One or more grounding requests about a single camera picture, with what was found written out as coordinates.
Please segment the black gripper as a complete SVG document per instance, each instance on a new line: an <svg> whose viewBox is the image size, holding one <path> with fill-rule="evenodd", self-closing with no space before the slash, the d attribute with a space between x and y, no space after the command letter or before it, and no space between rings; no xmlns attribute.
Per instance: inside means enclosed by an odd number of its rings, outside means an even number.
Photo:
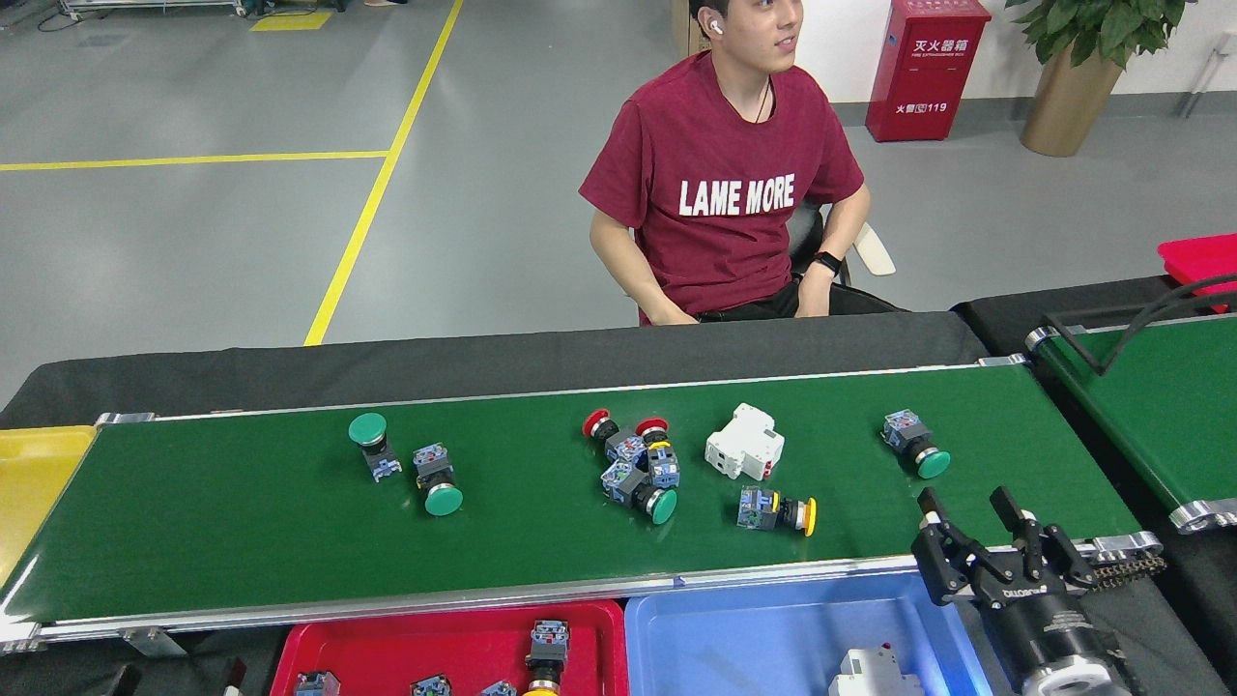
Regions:
<svg viewBox="0 0 1237 696"><path fill-rule="evenodd" d="M933 486L922 490L917 503L924 518L910 555L933 603L976 605L1006 677L1115 677L1098 630L1079 605L1077 591L1096 588L1098 577L1060 525L1040 524L1006 486L995 488L995 514L1021 550L1023 576L1037 584L1011 582L1009 569L997 562L995 553L950 520Z"/></svg>

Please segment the person's left hand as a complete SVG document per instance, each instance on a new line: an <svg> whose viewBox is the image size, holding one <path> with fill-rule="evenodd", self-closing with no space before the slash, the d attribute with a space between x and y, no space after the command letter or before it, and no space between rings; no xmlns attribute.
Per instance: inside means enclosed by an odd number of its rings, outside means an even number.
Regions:
<svg viewBox="0 0 1237 696"><path fill-rule="evenodd" d="M798 282L795 318L829 316L835 274L823 265L811 265Z"/></svg>

